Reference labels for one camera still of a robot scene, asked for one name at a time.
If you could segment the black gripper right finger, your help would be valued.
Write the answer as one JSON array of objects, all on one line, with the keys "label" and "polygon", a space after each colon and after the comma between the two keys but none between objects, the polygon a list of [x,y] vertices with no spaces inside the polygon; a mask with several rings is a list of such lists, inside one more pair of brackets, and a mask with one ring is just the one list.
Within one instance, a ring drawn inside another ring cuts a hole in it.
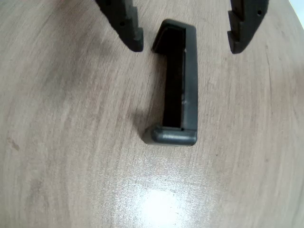
[{"label": "black gripper right finger", "polygon": [[231,0],[230,3],[228,41],[232,54],[240,54],[261,25],[269,0]]}]

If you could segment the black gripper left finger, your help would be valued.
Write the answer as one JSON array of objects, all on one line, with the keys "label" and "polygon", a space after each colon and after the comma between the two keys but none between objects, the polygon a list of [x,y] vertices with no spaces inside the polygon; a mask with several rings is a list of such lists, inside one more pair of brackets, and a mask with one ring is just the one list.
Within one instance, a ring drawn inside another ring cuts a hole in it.
[{"label": "black gripper left finger", "polygon": [[133,52],[143,51],[143,29],[132,0],[95,0],[121,41]]}]

